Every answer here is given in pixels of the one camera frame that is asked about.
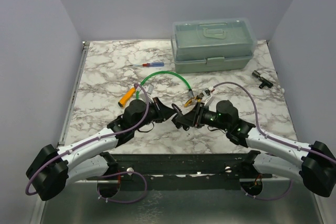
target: green tube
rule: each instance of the green tube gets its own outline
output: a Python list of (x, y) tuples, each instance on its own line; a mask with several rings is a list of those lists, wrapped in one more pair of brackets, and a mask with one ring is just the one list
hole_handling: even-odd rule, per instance
[[(143, 81), (140, 83), (140, 85), (144, 85), (145, 82), (146, 82), (149, 78), (151, 78), (151, 77), (153, 77), (153, 76), (156, 76), (157, 74), (162, 74), (162, 73), (172, 74), (172, 75), (174, 75), (174, 76), (176, 76), (176, 77), (179, 77), (179, 78), (180, 78), (180, 79), (187, 85), (188, 89), (191, 89), (189, 83), (188, 83), (182, 76), (180, 76), (180, 75), (177, 74), (177, 73), (170, 72), (170, 71), (159, 71), (159, 72), (152, 73), (152, 74), (150, 74), (149, 76), (147, 76), (145, 79), (143, 79)], [(139, 91), (137, 91), (136, 94), (137, 94), (137, 95), (136, 95), (136, 98), (139, 99)]]

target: storage container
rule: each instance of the storage container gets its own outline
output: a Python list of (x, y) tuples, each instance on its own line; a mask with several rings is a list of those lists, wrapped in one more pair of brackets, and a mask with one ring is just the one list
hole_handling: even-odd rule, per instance
[(171, 42), (177, 73), (244, 68), (257, 45), (246, 18), (175, 22)]

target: marble surface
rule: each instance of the marble surface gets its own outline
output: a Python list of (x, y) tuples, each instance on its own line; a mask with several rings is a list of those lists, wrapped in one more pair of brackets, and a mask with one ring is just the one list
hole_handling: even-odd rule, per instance
[[(130, 68), (129, 64), (163, 61), (160, 68)], [(75, 100), (66, 145), (95, 134), (110, 121), (123, 113), (118, 101), (133, 86), (146, 76), (160, 70), (174, 71), (171, 44), (168, 40), (134, 41), (95, 41), (90, 49), (84, 66), (83, 75)], [(271, 88), (259, 89), (260, 81), (251, 73), (258, 70), (273, 82)], [(261, 127), (271, 133), (296, 140), (292, 122), (284, 100), (282, 89), (265, 41), (259, 41), (253, 59), (241, 70), (222, 72), (182, 74), (199, 93), (206, 87), (219, 82), (232, 81), (243, 85), (254, 97)], [(188, 100), (187, 88), (177, 77), (163, 74), (151, 78), (148, 83), (155, 86), (152, 96), (170, 106), (176, 103), (183, 112), (191, 109), (182, 105)], [(255, 122), (254, 111), (248, 96), (233, 85), (216, 89), (216, 99), (230, 100), (239, 110), (239, 116), (249, 122)], [(238, 153), (249, 149), (232, 144), (221, 131), (210, 132), (202, 129), (176, 129), (169, 120), (156, 124), (150, 133), (136, 132), (135, 137), (126, 144), (112, 150), (112, 153)]]

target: orange handle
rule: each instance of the orange handle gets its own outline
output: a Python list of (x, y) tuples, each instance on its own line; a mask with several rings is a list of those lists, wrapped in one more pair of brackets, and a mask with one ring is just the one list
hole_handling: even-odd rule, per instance
[(132, 97), (132, 95), (135, 93), (135, 88), (131, 88), (130, 91), (128, 91), (123, 98), (120, 99), (118, 102), (118, 105), (120, 107), (124, 107), (127, 101)]

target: translucent box lid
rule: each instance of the translucent box lid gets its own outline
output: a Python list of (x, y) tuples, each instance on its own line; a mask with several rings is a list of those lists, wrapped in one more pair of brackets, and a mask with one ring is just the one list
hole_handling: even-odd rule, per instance
[(175, 22), (177, 61), (252, 55), (256, 37), (246, 18)]

